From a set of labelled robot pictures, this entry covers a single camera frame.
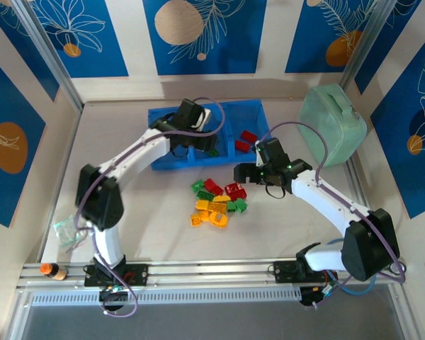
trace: toy block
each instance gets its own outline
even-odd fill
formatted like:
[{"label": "toy block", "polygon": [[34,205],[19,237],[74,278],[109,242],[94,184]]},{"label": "toy block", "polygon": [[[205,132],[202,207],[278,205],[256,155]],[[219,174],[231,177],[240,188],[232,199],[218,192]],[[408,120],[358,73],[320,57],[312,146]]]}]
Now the toy block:
[{"label": "toy block", "polygon": [[192,227],[198,227],[199,225],[201,225],[201,219],[199,214],[191,215],[191,225]]},{"label": "toy block", "polygon": [[219,214],[218,212],[212,212],[210,215],[210,222],[216,227],[224,229],[227,226],[228,219],[227,216],[223,214]]},{"label": "toy block", "polygon": [[220,196],[215,196],[212,201],[213,202],[228,202],[229,200],[232,200],[229,196],[220,195]]},{"label": "toy block", "polygon": [[254,135],[252,132],[244,130],[241,134],[241,139],[249,142],[250,144],[255,144],[258,137]]},{"label": "toy block", "polygon": [[201,188],[205,187],[205,182],[203,180],[198,180],[194,184],[191,185],[193,193],[197,193]]},{"label": "toy block", "polygon": [[224,189],[220,188],[219,186],[216,186],[210,190],[211,193],[215,194],[216,196],[220,196],[224,193]]},{"label": "toy block", "polygon": [[234,213],[236,211],[236,205],[234,202],[227,202],[227,212]]},{"label": "toy block", "polygon": [[201,210],[198,212],[200,216],[201,222],[209,222],[210,220],[210,212],[207,210]]},{"label": "toy block", "polygon": [[211,150],[211,151],[208,152],[208,156],[209,157],[219,157],[219,152],[216,149]]},{"label": "toy block", "polygon": [[249,152],[250,151],[250,144],[247,144],[246,142],[242,142],[240,140],[234,141],[234,148],[236,150],[242,151],[242,152]]},{"label": "toy block", "polygon": [[198,200],[195,204],[197,210],[208,210],[209,200]]},{"label": "toy block", "polygon": [[238,198],[246,199],[247,193],[244,189],[239,189],[238,191],[232,191],[229,193],[230,199],[234,202]]},{"label": "toy block", "polygon": [[214,196],[215,195],[213,193],[209,193],[203,189],[200,189],[197,192],[197,197],[201,200],[213,200]]},{"label": "toy block", "polygon": [[209,202],[208,211],[215,211],[217,213],[225,214],[227,212],[227,204]]},{"label": "toy block", "polygon": [[227,193],[228,196],[230,196],[229,194],[232,193],[233,191],[238,191],[239,189],[242,189],[242,186],[239,183],[231,183],[225,186],[225,192]]},{"label": "toy block", "polygon": [[242,198],[238,198],[234,205],[236,205],[236,210],[238,210],[240,213],[244,212],[247,209],[247,203],[245,203]]},{"label": "toy block", "polygon": [[208,190],[209,192],[211,192],[211,190],[214,189],[216,186],[217,184],[211,178],[208,178],[205,181],[205,189]]}]

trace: gray floor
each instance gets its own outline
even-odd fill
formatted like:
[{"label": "gray floor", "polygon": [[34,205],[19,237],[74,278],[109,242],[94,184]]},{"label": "gray floor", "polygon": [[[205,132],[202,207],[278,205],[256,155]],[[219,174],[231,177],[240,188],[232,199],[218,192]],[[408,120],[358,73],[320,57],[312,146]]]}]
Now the gray floor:
[{"label": "gray floor", "polygon": [[25,340],[404,339],[387,288],[337,293],[317,311],[298,302],[141,305],[115,319],[98,306],[32,307]]}]

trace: small bottle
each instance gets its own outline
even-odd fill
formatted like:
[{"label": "small bottle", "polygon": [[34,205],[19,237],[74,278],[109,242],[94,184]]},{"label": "small bottle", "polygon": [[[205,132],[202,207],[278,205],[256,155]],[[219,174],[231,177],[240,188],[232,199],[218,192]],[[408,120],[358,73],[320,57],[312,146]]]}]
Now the small bottle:
[{"label": "small bottle", "polygon": [[40,272],[48,278],[53,278],[54,280],[59,281],[64,280],[67,275],[66,268],[56,263],[42,263],[40,266]]}]

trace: orange bottle cap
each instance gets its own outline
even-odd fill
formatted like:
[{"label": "orange bottle cap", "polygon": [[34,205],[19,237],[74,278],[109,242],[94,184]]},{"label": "orange bottle cap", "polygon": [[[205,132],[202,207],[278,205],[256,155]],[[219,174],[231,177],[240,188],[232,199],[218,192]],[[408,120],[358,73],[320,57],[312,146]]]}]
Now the orange bottle cap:
[{"label": "orange bottle cap", "polygon": [[52,271],[52,264],[50,263],[42,263],[40,266],[40,272],[41,274],[50,274]]}]

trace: red block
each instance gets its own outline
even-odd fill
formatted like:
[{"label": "red block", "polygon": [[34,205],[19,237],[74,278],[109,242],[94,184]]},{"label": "red block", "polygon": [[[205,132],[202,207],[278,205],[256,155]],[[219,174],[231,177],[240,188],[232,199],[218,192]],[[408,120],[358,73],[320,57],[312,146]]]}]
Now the red block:
[{"label": "red block", "polygon": [[246,142],[241,142],[240,140],[234,141],[234,148],[236,150],[242,151],[242,152],[249,152],[250,151],[250,144],[247,144]]},{"label": "red block", "polygon": [[220,196],[224,193],[224,189],[220,188],[219,186],[215,186],[210,190],[210,192],[215,194],[216,196]]},{"label": "red block", "polygon": [[227,193],[228,196],[230,196],[230,193],[234,192],[234,191],[238,191],[242,189],[241,184],[239,183],[231,183],[227,186],[225,186],[225,192]]},{"label": "red block", "polygon": [[216,183],[214,183],[214,181],[211,178],[208,178],[205,181],[205,189],[208,190],[210,193],[212,192],[211,190],[214,189],[217,186]]},{"label": "red block", "polygon": [[246,142],[249,142],[250,144],[255,144],[258,137],[254,135],[252,132],[244,130],[241,134],[241,139],[245,140]]},{"label": "red block", "polygon": [[247,193],[244,189],[239,189],[237,191],[232,191],[231,193],[228,194],[228,196],[234,202],[238,198],[242,198],[243,200],[245,200],[247,197]]}]

